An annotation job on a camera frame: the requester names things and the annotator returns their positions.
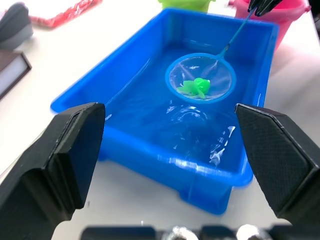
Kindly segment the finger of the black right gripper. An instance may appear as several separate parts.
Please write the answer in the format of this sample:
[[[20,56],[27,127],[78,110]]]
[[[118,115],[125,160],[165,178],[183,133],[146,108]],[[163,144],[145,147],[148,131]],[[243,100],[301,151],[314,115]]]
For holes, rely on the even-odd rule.
[[[251,12],[252,10],[257,8],[259,6],[260,2],[261,2],[260,0],[250,0],[247,11]]]
[[[259,0],[255,11],[256,16],[263,16],[271,12],[282,0]]]

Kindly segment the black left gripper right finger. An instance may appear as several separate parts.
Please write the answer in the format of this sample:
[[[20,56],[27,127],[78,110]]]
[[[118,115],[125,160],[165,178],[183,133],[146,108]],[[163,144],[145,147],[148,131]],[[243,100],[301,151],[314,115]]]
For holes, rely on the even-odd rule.
[[[320,223],[320,148],[287,115],[238,103],[250,167],[272,211],[291,224]]]

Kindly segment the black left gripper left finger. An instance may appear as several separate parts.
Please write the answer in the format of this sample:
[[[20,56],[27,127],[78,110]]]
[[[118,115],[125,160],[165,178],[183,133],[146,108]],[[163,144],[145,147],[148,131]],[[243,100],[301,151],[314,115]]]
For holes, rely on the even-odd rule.
[[[49,240],[85,205],[105,124],[105,106],[57,114],[0,185],[0,237]]]

